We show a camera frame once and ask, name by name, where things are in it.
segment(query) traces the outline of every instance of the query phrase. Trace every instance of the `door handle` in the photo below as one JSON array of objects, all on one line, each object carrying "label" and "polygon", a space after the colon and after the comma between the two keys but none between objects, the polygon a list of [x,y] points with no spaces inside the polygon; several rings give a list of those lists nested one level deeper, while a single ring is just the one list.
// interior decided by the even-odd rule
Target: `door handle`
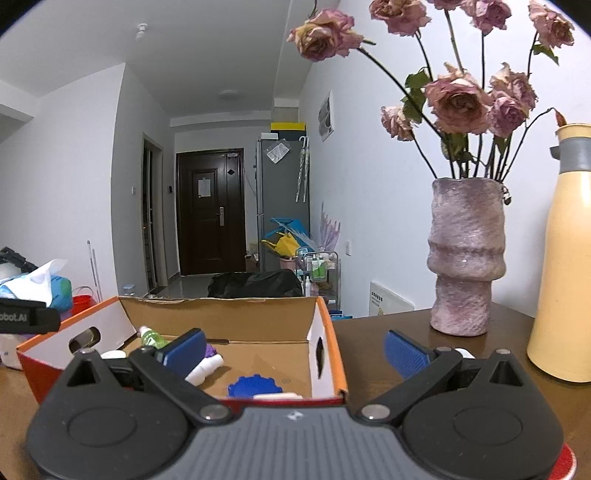
[{"label": "door handle", "polygon": [[220,207],[220,213],[218,213],[217,216],[220,217],[220,226],[224,226],[223,207]]}]

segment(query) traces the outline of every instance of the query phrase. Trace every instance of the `black bag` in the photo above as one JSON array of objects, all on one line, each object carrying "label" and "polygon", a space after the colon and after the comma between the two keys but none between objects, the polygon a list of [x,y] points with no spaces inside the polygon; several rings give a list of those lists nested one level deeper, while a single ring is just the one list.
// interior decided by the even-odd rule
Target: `black bag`
[{"label": "black bag", "polygon": [[267,273],[222,273],[212,278],[207,296],[216,299],[303,297],[291,270]]}]

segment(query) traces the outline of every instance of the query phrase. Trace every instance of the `brown door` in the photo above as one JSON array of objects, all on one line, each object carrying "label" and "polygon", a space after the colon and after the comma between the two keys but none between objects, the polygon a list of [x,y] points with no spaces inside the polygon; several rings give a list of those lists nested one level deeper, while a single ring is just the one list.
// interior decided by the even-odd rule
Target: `brown door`
[{"label": "brown door", "polygon": [[243,149],[177,154],[181,275],[245,271]]}]

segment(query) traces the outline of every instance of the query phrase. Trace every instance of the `gray gripper base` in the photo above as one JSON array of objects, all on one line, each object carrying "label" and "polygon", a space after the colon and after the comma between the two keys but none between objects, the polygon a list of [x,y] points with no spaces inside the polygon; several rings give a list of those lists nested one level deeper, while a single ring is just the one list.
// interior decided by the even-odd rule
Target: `gray gripper base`
[{"label": "gray gripper base", "polygon": [[198,431],[154,480],[440,480],[394,432],[355,422],[344,407],[246,408],[236,422]]}]

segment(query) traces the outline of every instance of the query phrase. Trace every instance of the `red bucket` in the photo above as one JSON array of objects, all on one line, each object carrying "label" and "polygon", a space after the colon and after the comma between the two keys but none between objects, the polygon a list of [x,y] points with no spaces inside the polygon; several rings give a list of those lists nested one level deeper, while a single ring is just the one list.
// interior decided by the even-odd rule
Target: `red bucket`
[{"label": "red bucket", "polygon": [[[83,288],[88,288],[90,291],[92,291],[92,288],[90,287],[79,287],[77,290],[81,290]],[[89,309],[93,305],[96,305],[95,299],[92,295],[75,295],[72,300],[74,302],[74,306],[71,310],[72,316]]]}]

